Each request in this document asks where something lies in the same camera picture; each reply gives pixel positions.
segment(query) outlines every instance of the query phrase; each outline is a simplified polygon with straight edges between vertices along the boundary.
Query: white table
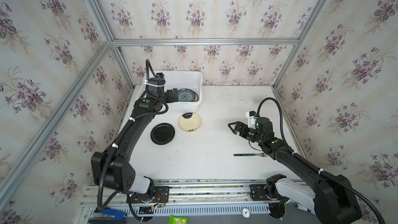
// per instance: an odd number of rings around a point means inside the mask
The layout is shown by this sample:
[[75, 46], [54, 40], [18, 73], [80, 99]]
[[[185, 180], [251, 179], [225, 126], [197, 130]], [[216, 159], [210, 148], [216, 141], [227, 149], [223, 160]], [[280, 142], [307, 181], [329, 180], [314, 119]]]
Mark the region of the white table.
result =
[[[203, 86], [199, 111], [202, 126], [195, 132], [183, 132], [177, 125], [182, 113], [167, 112], [157, 115], [145, 128], [133, 149], [130, 164], [137, 173], [153, 179], [266, 179], [281, 173], [289, 179], [300, 179], [283, 164], [270, 157], [234, 157], [234, 153], [260, 153], [248, 141], [234, 135], [228, 123], [247, 123], [245, 113], [257, 111], [266, 97], [275, 97], [267, 86]], [[134, 108], [132, 97], [123, 125]], [[276, 104], [266, 101], [260, 115], [273, 123], [276, 137], [281, 138], [279, 112]], [[174, 139], [166, 145], [156, 145], [150, 138], [153, 127], [170, 123], [176, 130]], [[297, 150], [285, 124], [283, 130], [287, 143]], [[259, 149], [256, 143], [251, 145]]]

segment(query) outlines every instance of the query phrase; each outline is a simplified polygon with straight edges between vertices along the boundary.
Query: wallpaper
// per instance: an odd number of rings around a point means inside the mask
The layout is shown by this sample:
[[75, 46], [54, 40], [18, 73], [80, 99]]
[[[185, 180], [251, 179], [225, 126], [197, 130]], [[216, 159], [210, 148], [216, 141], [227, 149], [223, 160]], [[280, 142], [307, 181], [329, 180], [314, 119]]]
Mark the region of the wallpaper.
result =
[[121, 54], [136, 84], [142, 83], [145, 60], [153, 69], [200, 71], [204, 85], [272, 84], [292, 45], [122, 47]]
[[91, 156], [111, 143], [128, 93], [112, 58], [105, 57], [2, 211], [0, 223], [72, 222], [84, 187], [93, 184]]
[[0, 0], [0, 181], [103, 40], [83, 0]]
[[114, 38], [297, 37], [316, 0], [97, 0]]
[[[317, 166], [398, 214], [398, 0], [331, 0], [278, 88]], [[359, 201], [363, 223], [377, 223]]]

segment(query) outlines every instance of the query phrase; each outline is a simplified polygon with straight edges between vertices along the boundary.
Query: white zip tie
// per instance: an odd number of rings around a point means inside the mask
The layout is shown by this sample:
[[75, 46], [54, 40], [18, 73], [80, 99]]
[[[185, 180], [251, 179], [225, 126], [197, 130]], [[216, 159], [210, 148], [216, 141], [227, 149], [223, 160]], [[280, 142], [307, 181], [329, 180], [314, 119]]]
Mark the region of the white zip tie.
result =
[[152, 86], [152, 87], [164, 87], [164, 85], [155, 85], [155, 84], [148, 83], [147, 80], [144, 80], [144, 84], [145, 84], [145, 85]]

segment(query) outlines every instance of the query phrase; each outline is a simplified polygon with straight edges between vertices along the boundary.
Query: round white dial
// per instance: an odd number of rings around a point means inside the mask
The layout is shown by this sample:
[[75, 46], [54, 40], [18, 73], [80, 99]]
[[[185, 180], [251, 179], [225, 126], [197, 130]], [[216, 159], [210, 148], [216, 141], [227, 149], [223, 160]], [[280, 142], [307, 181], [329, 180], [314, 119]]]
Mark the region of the round white dial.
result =
[[249, 218], [250, 217], [250, 210], [248, 208], [243, 208], [242, 209], [242, 215], [245, 218]]

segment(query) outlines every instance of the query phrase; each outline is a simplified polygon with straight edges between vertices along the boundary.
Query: white tub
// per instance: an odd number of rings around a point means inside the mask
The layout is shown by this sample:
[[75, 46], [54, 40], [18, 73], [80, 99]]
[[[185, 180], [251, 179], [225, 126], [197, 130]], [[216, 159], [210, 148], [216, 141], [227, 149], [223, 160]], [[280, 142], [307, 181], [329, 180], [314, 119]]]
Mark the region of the white tub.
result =
[[[198, 94], [199, 100], [197, 102], [173, 102], [167, 103], [169, 106], [169, 112], [197, 112], [199, 105], [202, 102], [202, 82], [203, 74], [197, 71], [165, 71], [165, 70], [154, 70], [156, 73], [163, 73], [166, 80], [166, 89], [177, 88], [177, 90], [187, 88]], [[145, 84], [142, 83], [138, 90], [135, 101], [140, 97], [142, 92], [145, 91]]]

